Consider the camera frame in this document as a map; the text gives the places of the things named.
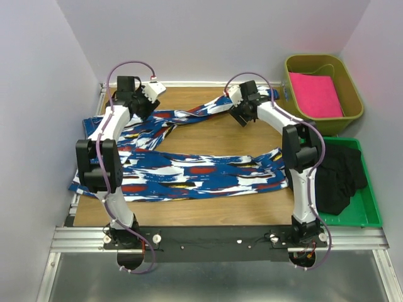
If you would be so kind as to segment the blue white red patterned pants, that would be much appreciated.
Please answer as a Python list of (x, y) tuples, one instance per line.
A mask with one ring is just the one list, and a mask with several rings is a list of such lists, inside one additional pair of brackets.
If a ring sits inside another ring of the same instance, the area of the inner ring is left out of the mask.
[(126, 201), (158, 202), (267, 193), (288, 186), (280, 148), (257, 157), (173, 154), (156, 148), (177, 127), (207, 121), (230, 109), (225, 96), (184, 110), (137, 115), (117, 140)]

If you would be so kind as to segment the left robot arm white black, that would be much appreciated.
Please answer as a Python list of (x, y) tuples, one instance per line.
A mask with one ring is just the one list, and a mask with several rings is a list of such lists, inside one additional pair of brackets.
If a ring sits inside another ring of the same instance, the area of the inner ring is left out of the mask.
[(101, 123), (87, 139), (76, 142), (79, 182), (103, 203), (110, 219), (107, 236), (113, 245), (124, 249), (140, 247), (142, 239), (137, 219), (123, 196), (123, 164), (117, 142), (134, 116), (145, 121), (153, 113), (165, 92), (155, 75), (146, 84), (139, 77), (119, 76)]

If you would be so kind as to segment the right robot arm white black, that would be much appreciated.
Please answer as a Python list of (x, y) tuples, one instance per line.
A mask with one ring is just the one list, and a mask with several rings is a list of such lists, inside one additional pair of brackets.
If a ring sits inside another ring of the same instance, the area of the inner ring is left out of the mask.
[(294, 209), (291, 242), (306, 245), (321, 231), (315, 201), (315, 175), (324, 158), (324, 139), (313, 121), (305, 121), (282, 109), (274, 100), (274, 91), (262, 95), (255, 81), (226, 87), (231, 102), (230, 115), (241, 125), (259, 119), (282, 136), (282, 158), (286, 177), (293, 190)]

